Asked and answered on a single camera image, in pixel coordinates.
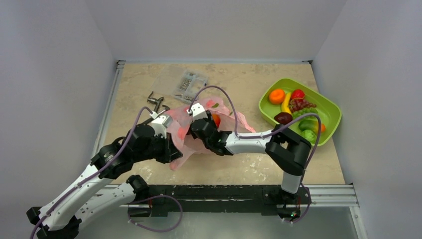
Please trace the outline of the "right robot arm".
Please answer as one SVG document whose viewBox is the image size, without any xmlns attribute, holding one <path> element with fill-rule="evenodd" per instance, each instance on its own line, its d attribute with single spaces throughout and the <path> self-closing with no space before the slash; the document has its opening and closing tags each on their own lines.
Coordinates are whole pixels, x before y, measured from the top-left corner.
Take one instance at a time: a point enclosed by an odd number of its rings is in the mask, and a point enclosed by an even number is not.
<svg viewBox="0 0 422 239">
<path fill-rule="evenodd" d="M 200 139 L 205 148 L 219 156 L 242 153 L 267 154 L 283 171 L 280 198 L 287 203 L 299 196 L 311 143 L 282 124 L 260 133 L 240 133 L 218 130 L 211 116 L 194 120 L 189 133 Z"/>
</svg>

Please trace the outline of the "pink plastic bag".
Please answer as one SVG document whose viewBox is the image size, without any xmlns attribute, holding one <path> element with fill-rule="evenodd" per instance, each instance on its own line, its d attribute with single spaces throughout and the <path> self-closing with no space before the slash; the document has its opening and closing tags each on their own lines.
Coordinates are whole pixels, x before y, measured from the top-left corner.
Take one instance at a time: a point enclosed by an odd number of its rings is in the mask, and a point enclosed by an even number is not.
<svg viewBox="0 0 422 239">
<path fill-rule="evenodd" d="M 179 169 L 194 154 L 233 155 L 225 148 L 228 136 L 234 133 L 255 133 L 244 114 L 233 113 L 221 97 L 211 96 L 164 113 L 172 122 L 167 128 L 172 142 L 182 156 L 170 163 L 171 170 Z"/>
</svg>

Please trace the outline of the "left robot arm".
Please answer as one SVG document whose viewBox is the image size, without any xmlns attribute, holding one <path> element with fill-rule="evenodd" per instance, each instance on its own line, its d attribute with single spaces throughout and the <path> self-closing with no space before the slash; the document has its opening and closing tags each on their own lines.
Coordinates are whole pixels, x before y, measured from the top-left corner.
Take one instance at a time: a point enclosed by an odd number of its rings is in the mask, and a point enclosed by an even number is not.
<svg viewBox="0 0 422 239">
<path fill-rule="evenodd" d="M 148 203 L 161 195 L 139 175 L 130 176 L 110 194 L 95 194 L 132 169 L 134 163 L 154 159 L 171 163 L 183 156 L 183 138 L 163 123 L 134 125 L 126 136 L 103 146 L 81 175 L 57 198 L 26 215 L 34 225 L 30 238 L 74 239 L 100 213 L 123 204 Z"/>
</svg>

